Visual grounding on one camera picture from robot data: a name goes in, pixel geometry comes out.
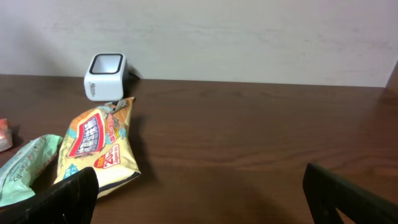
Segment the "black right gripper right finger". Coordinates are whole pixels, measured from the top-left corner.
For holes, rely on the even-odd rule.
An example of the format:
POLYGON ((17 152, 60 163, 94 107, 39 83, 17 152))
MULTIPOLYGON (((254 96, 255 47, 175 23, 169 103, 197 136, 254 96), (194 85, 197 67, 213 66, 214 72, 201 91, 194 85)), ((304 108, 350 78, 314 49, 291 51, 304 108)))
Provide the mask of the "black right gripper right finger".
POLYGON ((318 164, 307 164, 303 191, 316 224, 343 223, 338 212, 355 223, 397 223, 396 204, 318 164))

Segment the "small orange snack packet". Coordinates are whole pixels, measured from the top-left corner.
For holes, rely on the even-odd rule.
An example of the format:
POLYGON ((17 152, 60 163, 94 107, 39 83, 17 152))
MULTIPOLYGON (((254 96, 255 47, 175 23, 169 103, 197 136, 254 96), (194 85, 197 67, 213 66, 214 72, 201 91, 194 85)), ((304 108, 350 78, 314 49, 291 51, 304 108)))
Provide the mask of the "small orange snack packet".
POLYGON ((0 123, 0 151, 6 151, 13 146, 12 131, 7 119, 1 119, 0 123))

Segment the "mint green tissue pack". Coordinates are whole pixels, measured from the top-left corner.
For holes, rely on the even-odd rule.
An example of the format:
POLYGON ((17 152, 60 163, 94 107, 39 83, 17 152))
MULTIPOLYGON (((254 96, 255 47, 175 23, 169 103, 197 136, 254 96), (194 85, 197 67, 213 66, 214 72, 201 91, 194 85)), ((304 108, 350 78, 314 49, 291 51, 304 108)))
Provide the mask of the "mint green tissue pack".
POLYGON ((1 167, 1 206, 12 205, 35 195, 31 185, 57 156, 63 138, 46 134, 21 147, 1 167))

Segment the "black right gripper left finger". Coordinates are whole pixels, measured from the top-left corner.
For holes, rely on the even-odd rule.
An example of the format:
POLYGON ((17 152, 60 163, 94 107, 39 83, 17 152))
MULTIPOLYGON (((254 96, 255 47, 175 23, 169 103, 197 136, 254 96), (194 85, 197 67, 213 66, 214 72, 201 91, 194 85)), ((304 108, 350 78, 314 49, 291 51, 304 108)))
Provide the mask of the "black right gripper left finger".
POLYGON ((99 191, 86 167, 51 188, 1 212, 1 223, 90 223, 99 191))

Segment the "yellow orange snack bag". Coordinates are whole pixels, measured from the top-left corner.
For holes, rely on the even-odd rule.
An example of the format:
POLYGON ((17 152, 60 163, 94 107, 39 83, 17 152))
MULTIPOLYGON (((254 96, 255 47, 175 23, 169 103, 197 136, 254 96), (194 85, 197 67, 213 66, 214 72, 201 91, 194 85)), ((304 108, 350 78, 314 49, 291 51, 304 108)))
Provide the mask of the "yellow orange snack bag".
POLYGON ((55 183, 91 167, 100 198, 141 175, 128 139, 134 101, 106 103, 72 120, 58 153, 55 183))

